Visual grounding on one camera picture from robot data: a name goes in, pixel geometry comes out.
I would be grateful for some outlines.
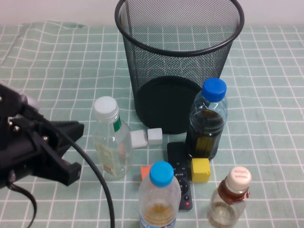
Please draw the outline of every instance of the orange block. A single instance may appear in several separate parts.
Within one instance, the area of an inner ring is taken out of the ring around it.
[[[142,180],[150,173],[150,169],[152,166],[153,164],[148,166],[141,165]]]

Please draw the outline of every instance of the white wall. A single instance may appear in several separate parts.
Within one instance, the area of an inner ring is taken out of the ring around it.
[[[239,0],[247,25],[304,25],[304,0]],[[115,0],[0,0],[0,24],[38,20],[115,25]]]

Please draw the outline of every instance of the white cube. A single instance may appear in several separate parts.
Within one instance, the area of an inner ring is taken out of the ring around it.
[[[162,144],[162,129],[152,128],[148,129],[148,144],[161,145]]]
[[[144,130],[132,131],[131,139],[133,149],[148,145],[147,133]]]

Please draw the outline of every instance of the white bottle cap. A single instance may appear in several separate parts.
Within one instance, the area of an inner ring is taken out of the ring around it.
[[[116,100],[110,96],[102,96],[94,103],[94,113],[97,119],[103,121],[114,120],[119,114]]]
[[[234,167],[227,176],[227,182],[229,187],[235,191],[245,190],[251,182],[251,173],[245,167]]]

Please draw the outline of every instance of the yellow cube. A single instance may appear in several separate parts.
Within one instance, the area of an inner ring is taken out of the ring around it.
[[[193,158],[191,161],[193,182],[208,182],[210,178],[210,164],[208,158]]]

